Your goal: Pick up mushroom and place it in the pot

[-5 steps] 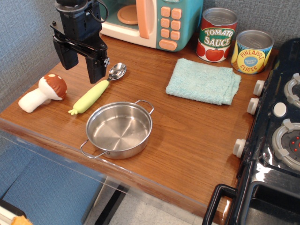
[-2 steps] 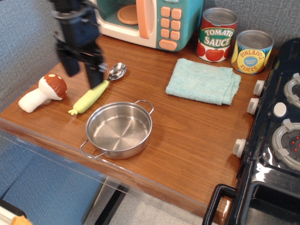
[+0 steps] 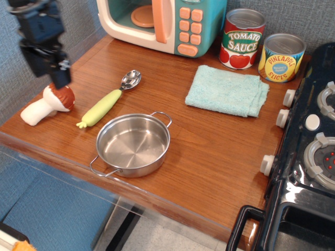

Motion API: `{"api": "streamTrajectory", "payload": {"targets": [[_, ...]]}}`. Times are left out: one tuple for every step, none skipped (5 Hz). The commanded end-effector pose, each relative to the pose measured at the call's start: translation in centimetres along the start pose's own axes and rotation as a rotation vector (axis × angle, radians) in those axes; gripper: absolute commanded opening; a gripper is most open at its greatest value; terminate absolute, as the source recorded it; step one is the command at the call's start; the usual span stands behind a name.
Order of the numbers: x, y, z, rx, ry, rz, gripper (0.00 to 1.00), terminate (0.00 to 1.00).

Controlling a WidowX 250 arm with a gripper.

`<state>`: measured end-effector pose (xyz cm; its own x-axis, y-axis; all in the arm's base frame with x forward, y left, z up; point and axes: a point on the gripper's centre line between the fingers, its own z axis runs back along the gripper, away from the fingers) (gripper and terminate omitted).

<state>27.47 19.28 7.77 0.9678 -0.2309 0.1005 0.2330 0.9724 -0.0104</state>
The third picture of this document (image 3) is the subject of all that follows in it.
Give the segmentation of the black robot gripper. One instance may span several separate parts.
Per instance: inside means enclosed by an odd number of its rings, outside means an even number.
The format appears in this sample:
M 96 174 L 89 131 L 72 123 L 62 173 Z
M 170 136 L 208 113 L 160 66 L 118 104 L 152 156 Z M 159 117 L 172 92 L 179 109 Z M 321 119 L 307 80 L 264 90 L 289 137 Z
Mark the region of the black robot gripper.
M 70 62 L 59 36 L 65 32 L 58 1 L 8 1 L 19 22 L 21 51 L 36 77 L 50 75 L 56 89 L 71 82 Z

